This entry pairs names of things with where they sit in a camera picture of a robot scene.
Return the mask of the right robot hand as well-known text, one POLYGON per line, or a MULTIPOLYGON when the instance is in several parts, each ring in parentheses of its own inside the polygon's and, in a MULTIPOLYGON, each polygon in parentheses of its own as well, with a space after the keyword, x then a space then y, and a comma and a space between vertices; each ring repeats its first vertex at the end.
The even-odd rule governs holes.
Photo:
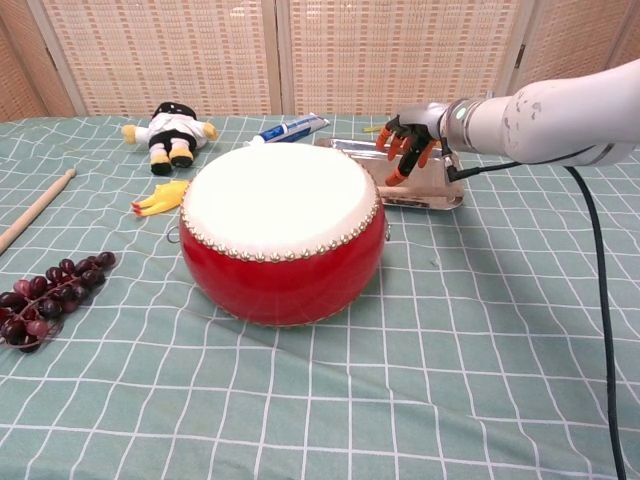
POLYGON ((404 182, 415 166, 423 168, 440 140, 440 121, 448 108, 447 103, 428 102, 402 107, 380 130, 376 149, 382 151, 390 141, 387 159, 402 157, 386 178, 386 186, 404 182))

